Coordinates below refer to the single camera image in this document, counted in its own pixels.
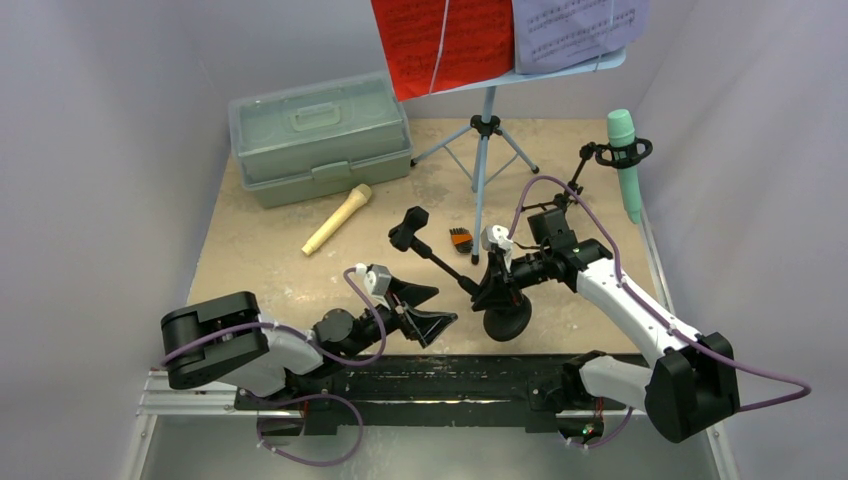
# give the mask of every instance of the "tripod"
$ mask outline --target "tripod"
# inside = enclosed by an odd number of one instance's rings
[[[510,136],[506,129],[501,126],[501,119],[496,115],[492,115],[492,109],[495,105],[496,89],[497,86],[486,87],[486,98],[483,101],[482,115],[474,115],[473,117],[471,117],[471,121],[468,125],[462,127],[461,129],[459,129],[459,131],[444,139],[438,145],[430,148],[426,152],[412,159],[412,166],[414,167],[418,164],[418,162],[420,162],[424,158],[432,155],[439,149],[444,148],[445,150],[447,150],[448,154],[450,154],[456,164],[459,165],[459,168],[462,169],[463,173],[465,173],[465,176],[467,176],[468,179],[471,180],[471,191],[477,194],[477,209],[475,212],[474,231],[472,232],[474,238],[474,246],[471,250],[471,263],[473,263],[474,265],[477,265],[480,262],[480,230],[483,228],[483,189],[486,187],[486,185],[488,185],[489,182],[492,181],[492,179],[497,177],[518,157],[521,157],[521,159],[524,160],[524,163],[526,163],[527,166],[530,167],[531,172],[539,173],[539,167],[537,167],[536,164],[533,163],[532,160],[530,160],[527,154],[524,153],[524,151],[521,150],[521,147],[519,147],[515,140],[513,140],[512,136]],[[462,165],[462,162],[460,162],[459,159],[456,158],[456,155],[454,155],[453,151],[450,149],[450,147],[448,147],[448,144],[450,144],[457,138],[465,135],[472,129],[476,130],[477,133],[480,135],[480,138],[477,140],[477,157],[474,160],[473,175],[468,172],[465,166]],[[495,172],[491,177],[487,179],[486,161],[488,156],[489,137],[491,137],[492,134],[502,136],[504,140],[506,140],[506,143],[508,143],[509,146],[512,147],[512,149],[515,151],[515,155],[510,161],[506,162],[506,164],[504,164],[504,166],[501,167],[500,170]]]

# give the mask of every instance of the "toolbox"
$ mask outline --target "toolbox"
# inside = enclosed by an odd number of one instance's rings
[[[230,102],[244,188],[275,207],[409,174],[412,144],[385,73]]]

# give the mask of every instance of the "white wall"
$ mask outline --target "white wall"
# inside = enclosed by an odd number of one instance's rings
[[[612,71],[498,89],[505,118],[596,118],[635,108],[695,0],[653,0],[648,29]],[[225,99],[385,68],[369,0],[180,0],[183,24]],[[412,117],[470,117],[482,91],[406,103]]]
[[[184,303],[224,102],[168,0],[0,5],[0,477],[111,479]]]
[[[813,384],[729,421],[743,478],[848,478],[844,1],[698,2],[637,110],[681,318]],[[789,389],[741,374],[743,402]]]

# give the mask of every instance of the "round black base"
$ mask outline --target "round black base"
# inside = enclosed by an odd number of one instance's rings
[[[508,342],[521,335],[527,328],[533,314],[533,306],[526,295],[522,295],[521,299],[521,305],[517,307],[486,310],[483,314],[483,328],[492,340]]]

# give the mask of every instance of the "paper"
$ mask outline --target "paper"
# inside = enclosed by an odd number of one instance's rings
[[[445,1],[371,0],[398,100],[488,80],[512,70],[511,1],[449,0],[436,69]]]
[[[624,47],[645,30],[649,0],[513,0],[515,69],[549,73]]]

